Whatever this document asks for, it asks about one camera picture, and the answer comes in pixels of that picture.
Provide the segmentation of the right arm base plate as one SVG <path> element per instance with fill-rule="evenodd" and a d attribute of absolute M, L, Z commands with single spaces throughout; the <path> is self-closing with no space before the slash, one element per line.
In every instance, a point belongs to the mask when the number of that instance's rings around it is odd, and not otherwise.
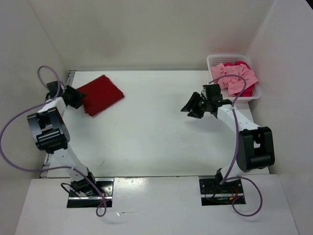
<path fill-rule="evenodd" d="M 244 194 L 242 182 L 236 180 L 233 182 L 226 182 L 222 185 L 217 183 L 214 178 L 199 178 L 200 192 L 203 196 L 215 197 L 231 197 L 240 196 Z"/>

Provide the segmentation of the light pink t-shirt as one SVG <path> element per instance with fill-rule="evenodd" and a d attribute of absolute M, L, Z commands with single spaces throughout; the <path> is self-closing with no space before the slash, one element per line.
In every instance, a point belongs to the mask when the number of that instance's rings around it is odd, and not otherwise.
<path fill-rule="evenodd" d="M 223 65 L 223 63 L 219 63 L 217 66 L 214 66 L 214 67 L 211 67 L 211 74 L 212 74 L 212 77 L 213 77 L 213 80 L 216 79 L 216 78 L 219 78 L 221 76 L 224 76 L 223 78 L 220 78 L 218 81 L 214 81 L 214 83 L 218 83 L 219 86 L 221 87 L 222 90 L 227 90 L 228 92 L 228 95 L 229 96 L 232 96 L 231 95 L 231 92 L 228 91 L 226 85 L 225 85 L 225 79 L 224 78 L 233 78 L 233 77 L 237 77 L 237 78 L 240 78 L 242 76 L 239 76 L 239 75 L 236 75 L 236 74 L 225 74 L 225 67 Z"/>

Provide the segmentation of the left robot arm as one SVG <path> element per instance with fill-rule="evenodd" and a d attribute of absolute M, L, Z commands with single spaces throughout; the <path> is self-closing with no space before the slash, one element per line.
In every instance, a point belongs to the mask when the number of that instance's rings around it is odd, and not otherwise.
<path fill-rule="evenodd" d="M 70 134 L 63 121 L 67 106 L 75 109 L 83 105 L 85 94 L 67 85 L 58 82 L 47 83 L 49 90 L 46 102 L 38 112 L 27 116 L 35 145 L 39 150 L 45 151 L 54 157 L 70 176 L 70 186 L 76 193 L 86 196 L 95 196 L 98 184 L 90 170 L 80 162 L 71 148 Z"/>

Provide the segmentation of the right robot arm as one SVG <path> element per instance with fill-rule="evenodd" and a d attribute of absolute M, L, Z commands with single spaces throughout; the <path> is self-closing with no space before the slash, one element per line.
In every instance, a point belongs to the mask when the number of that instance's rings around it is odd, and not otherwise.
<path fill-rule="evenodd" d="M 242 179 L 247 173 L 269 167 L 275 163 L 272 130 L 261 127 L 244 116 L 229 99 L 222 95 L 203 97 L 194 92 L 181 109 L 189 117 L 203 118 L 208 112 L 224 122 L 236 136 L 235 152 L 229 166 L 215 174 L 215 188 L 226 192 L 232 181 Z"/>

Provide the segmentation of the red t-shirt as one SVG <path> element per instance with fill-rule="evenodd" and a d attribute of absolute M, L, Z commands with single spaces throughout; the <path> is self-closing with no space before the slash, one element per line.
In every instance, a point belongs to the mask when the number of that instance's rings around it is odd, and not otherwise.
<path fill-rule="evenodd" d="M 124 94 L 105 75 L 77 88 L 77 91 L 86 95 L 82 102 L 85 113 L 91 117 L 124 98 Z"/>

